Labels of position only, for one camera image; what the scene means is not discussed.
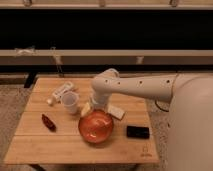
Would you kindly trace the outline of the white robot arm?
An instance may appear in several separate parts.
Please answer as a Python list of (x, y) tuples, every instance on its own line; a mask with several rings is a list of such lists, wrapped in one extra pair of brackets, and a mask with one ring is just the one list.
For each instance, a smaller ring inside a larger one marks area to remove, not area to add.
[(92, 79), (91, 87), (95, 109), (108, 105), (114, 93), (168, 103), (165, 171), (213, 171), (213, 74), (121, 78), (117, 70), (108, 69)]

